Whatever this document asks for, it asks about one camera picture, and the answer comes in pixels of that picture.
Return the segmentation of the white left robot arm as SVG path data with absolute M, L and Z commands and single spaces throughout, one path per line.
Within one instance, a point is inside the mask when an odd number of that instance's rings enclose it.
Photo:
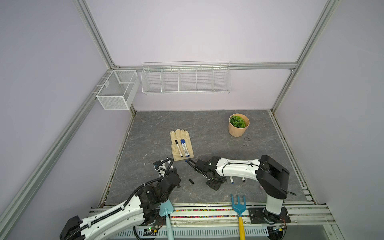
M 61 240 L 107 240 L 116 234 L 139 225 L 152 224 L 160 216 L 157 208 L 169 199 L 180 185 L 176 168 L 162 178 L 137 187 L 128 199 L 93 217 L 69 219 L 60 233 Z

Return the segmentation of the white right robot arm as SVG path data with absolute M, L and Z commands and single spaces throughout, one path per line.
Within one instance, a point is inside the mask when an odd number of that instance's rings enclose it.
M 282 220 L 283 202 L 288 191 L 290 172 L 273 158 L 262 155 L 255 160 L 230 160 L 212 157 L 209 161 L 187 160 L 197 173 L 207 179 L 206 184 L 217 191 L 226 182 L 226 177 L 240 177 L 260 183 L 267 194 L 266 207 L 257 217 L 262 223 L 275 224 Z

